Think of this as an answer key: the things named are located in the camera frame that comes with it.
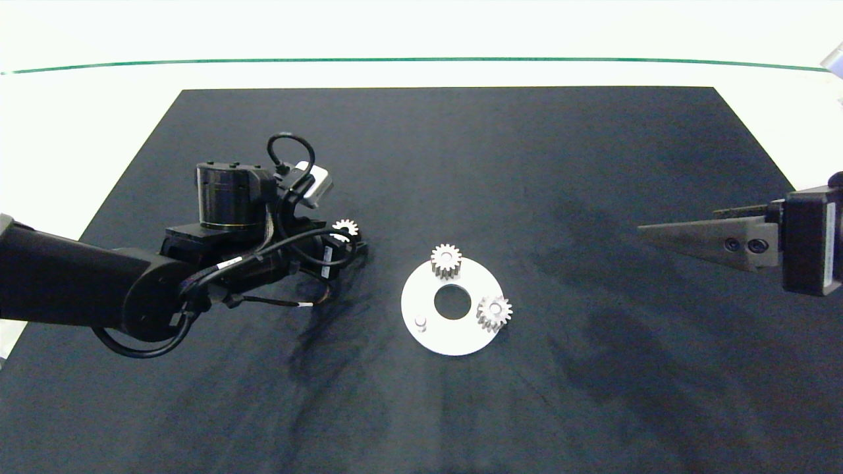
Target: metal gear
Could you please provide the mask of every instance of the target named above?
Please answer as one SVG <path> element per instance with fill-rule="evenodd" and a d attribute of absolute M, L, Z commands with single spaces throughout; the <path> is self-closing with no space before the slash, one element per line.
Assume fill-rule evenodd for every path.
<path fill-rule="evenodd" d="M 337 230 L 345 230 L 347 233 L 354 236 L 360 235 L 360 228 L 357 226 L 357 223 L 355 223 L 351 219 L 340 219 L 336 221 L 331 227 Z M 340 242 L 348 243 L 348 237 L 346 237 L 345 235 L 331 234 L 330 236 L 334 239 L 339 240 Z"/>
<path fill-rule="evenodd" d="M 513 316 L 513 306 L 503 296 L 486 296 L 477 305 L 477 324 L 489 332 L 498 332 Z"/>
<path fill-rule="evenodd" d="M 457 276 L 462 265 L 463 254 L 451 244 L 440 244 L 430 255 L 431 268 L 437 277 L 449 279 Z"/>

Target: black robotic arm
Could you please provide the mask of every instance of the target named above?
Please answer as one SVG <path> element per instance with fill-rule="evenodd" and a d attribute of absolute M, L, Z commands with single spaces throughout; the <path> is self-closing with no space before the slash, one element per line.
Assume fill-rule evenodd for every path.
<path fill-rule="evenodd" d="M 309 153 L 283 163 L 272 150 L 282 138 Z M 196 318 L 222 302 L 312 306 L 325 301 L 330 280 L 365 248 L 357 227 L 297 217 L 296 206 L 318 206 L 332 187 L 314 165 L 310 144 L 292 133 L 270 137 L 275 169 L 206 162 L 196 167 L 200 222 L 168 228 L 161 251 L 106 250 L 39 232 L 0 214 L 0 317 L 89 326 L 113 351 L 133 358 L 163 355 L 181 343 Z M 245 295 L 296 272 L 325 284 L 316 301 L 282 301 Z M 140 350 L 106 329 L 145 342 Z"/>

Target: black cable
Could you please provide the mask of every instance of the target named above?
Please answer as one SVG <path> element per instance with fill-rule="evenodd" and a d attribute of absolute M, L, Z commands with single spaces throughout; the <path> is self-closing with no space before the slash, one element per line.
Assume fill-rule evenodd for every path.
<path fill-rule="evenodd" d="M 314 163 L 316 162 L 316 152 L 314 151 L 313 146 L 310 145 L 310 142 L 308 142 L 304 138 L 302 138 L 298 135 L 294 135 L 290 132 L 280 132 L 280 133 L 276 133 L 275 135 L 271 136 L 269 138 L 269 141 L 266 143 L 266 151 L 267 151 L 267 153 L 269 153 L 270 158 L 276 164 L 276 166 L 280 165 L 281 160 L 279 160 L 278 157 L 275 155 L 275 151 L 272 149 L 272 145 L 275 143 L 276 140 L 278 140 L 280 138 L 290 138 L 292 140 L 295 140 L 295 141 L 301 143 L 308 150 L 308 165 L 307 165 L 307 167 L 305 167 L 304 173 L 301 176 L 299 176 L 295 180 L 295 182 L 293 182 L 293 184 L 290 185 L 287 188 L 287 190 L 284 192 L 284 194 L 281 196 L 281 198 L 279 198 L 276 201 L 275 212 L 274 212 L 275 214 L 279 213 L 279 207 L 287 202 L 287 199 L 289 199 L 290 195 L 293 193 L 293 190 L 296 189 L 304 180 L 307 179 L 308 175 L 310 174 L 310 171 L 314 167 Z M 301 190 L 299 192 L 298 196 L 296 196 L 295 201 L 290 203 L 289 213 L 290 213 L 291 217 L 295 216 L 296 206 L 298 205 L 298 202 L 302 200 L 302 198 L 304 197 L 304 193 L 307 192 L 308 189 L 309 188 Z M 278 226 L 277 226 L 278 231 L 281 234 L 281 237 L 286 239 L 287 237 L 289 237 L 289 232 L 287 232 L 286 221 L 285 221 L 284 218 L 279 218 L 278 220 L 279 220 L 279 223 L 278 223 Z M 290 249 L 298 257 L 300 257 L 303 261 L 306 261 L 307 263 L 310 263 L 312 265 L 319 265 L 319 266 L 322 266 L 322 267 L 334 267 L 334 266 L 340 265 L 340 261 L 325 261 L 325 260 L 320 260 L 318 258 L 313 258 L 312 256 L 309 256 L 307 253 L 305 253 L 304 250 L 299 249 L 296 245 L 290 245 Z"/>
<path fill-rule="evenodd" d="M 322 277 L 321 275 L 317 275 L 310 270 L 302 270 L 302 273 L 319 280 L 325 285 L 325 291 L 322 293 L 322 296 L 315 301 L 286 301 L 283 299 L 268 299 L 268 298 L 261 298 L 258 296 L 251 296 L 248 294 L 244 294 L 243 301 L 251 301 L 255 303 L 266 303 L 266 304 L 274 304 L 275 306 L 287 306 L 292 308 L 303 308 L 309 306 L 316 306 L 318 304 L 323 304 L 325 301 L 328 300 L 330 297 L 330 292 L 332 290 L 330 282 L 327 278 Z"/>
<path fill-rule="evenodd" d="M 198 278 L 192 284 L 186 285 L 181 289 L 180 297 L 184 298 L 186 301 L 191 301 L 193 298 L 196 297 L 196 295 L 201 290 L 201 288 L 206 287 L 208 284 L 210 284 L 214 280 L 217 280 L 217 279 L 223 277 L 225 274 L 230 273 L 230 272 L 236 270 L 237 268 L 242 267 L 243 265 L 247 265 L 247 264 L 251 263 L 252 261 L 258 260 L 259 258 L 261 258 L 261 257 L 263 257 L 263 256 L 265 256 L 269 253 L 272 253 L 275 250 L 278 250 L 278 249 L 280 249 L 284 246 L 290 245 L 290 244 L 292 244 L 292 242 L 295 242 L 295 241 L 301 240 L 301 239 L 306 239 L 308 237 L 315 237 L 316 235 L 325 235 L 325 234 L 339 234 L 339 235 L 342 235 L 342 236 L 346 237 L 347 239 L 349 239 L 349 241 L 351 241 L 351 243 L 352 243 L 351 252 L 349 252 L 349 254 L 345 258 L 337 260 L 336 261 L 337 264 L 346 265 L 347 263 L 351 262 L 354 259 L 354 257 L 357 255 L 357 242 L 353 239 L 353 236 L 351 234 L 348 234 L 345 230 L 342 230 L 342 229 L 313 229 L 313 230 L 308 230 L 308 231 L 302 232 L 301 234 L 295 234 L 293 237 L 287 237 L 284 240 L 279 240 L 278 242 L 275 242 L 274 244 L 268 245 L 264 249 L 258 250 L 257 252 L 255 252 L 253 254 L 250 254 L 250 255 L 247 255 L 247 256 L 241 256 L 241 257 L 239 257 L 240 258 L 239 261 L 235 261 L 234 263 L 230 263 L 225 267 L 218 268 L 217 270 L 215 270 L 215 271 L 213 271 L 213 272 L 211 272 L 211 273 L 209 273 L 209 274 L 207 274 L 203 277 Z"/>
<path fill-rule="evenodd" d="M 181 342 L 185 340 L 185 337 L 187 337 L 187 333 L 190 332 L 193 322 L 198 317 L 199 313 L 193 311 L 182 312 L 181 317 L 179 318 L 179 331 L 175 334 L 175 336 L 173 336 L 173 338 L 163 346 L 148 350 L 134 349 L 120 344 L 114 337 L 111 337 L 111 334 L 106 332 L 103 327 L 92 327 L 91 330 L 94 331 L 97 338 L 99 338 L 107 348 L 120 354 L 121 356 L 129 358 L 155 358 L 163 356 L 181 344 Z"/>
<path fill-rule="evenodd" d="M 308 150 L 308 167 L 304 170 L 304 174 L 299 176 L 299 178 L 296 180 L 295 185 L 298 185 L 301 183 L 301 180 L 305 176 L 309 175 L 310 171 L 313 169 L 314 163 L 316 162 L 316 152 L 314 151 L 314 148 L 310 145 L 310 143 L 304 138 L 301 138 L 299 135 L 295 135 L 290 132 L 276 133 L 275 135 L 269 137 L 269 140 L 266 142 L 266 152 L 269 154 L 269 158 L 272 160 L 272 163 L 275 163 L 276 169 L 285 168 L 281 160 L 278 159 L 278 156 L 275 155 L 275 150 L 272 149 L 272 146 L 275 144 L 275 141 L 281 138 L 289 138 L 291 140 L 295 140 L 301 143 Z"/>

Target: cylindrical motor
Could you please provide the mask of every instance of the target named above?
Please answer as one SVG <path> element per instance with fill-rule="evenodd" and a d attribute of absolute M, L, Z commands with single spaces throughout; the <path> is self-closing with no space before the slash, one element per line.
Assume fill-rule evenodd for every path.
<path fill-rule="evenodd" d="M 196 186 L 199 222 L 207 229 L 261 227 L 266 221 L 266 203 L 275 195 L 271 171 L 237 162 L 198 164 Z"/>

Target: white circular plate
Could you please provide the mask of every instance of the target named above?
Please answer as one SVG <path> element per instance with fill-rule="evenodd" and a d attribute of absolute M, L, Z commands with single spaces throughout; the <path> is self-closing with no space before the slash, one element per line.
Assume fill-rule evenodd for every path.
<path fill-rule="evenodd" d="M 433 303 L 436 292 L 448 285 L 462 288 L 471 298 L 468 314 L 458 320 L 440 315 Z M 404 284 L 401 313 L 407 330 L 422 346 L 443 355 L 465 355 L 481 350 L 497 335 L 477 324 L 476 312 L 483 297 L 502 294 L 495 277 L 476 261 L 463 257 L 459 273 L 448 280 L 437 277 L 430 261 L 425 261 Z"/>

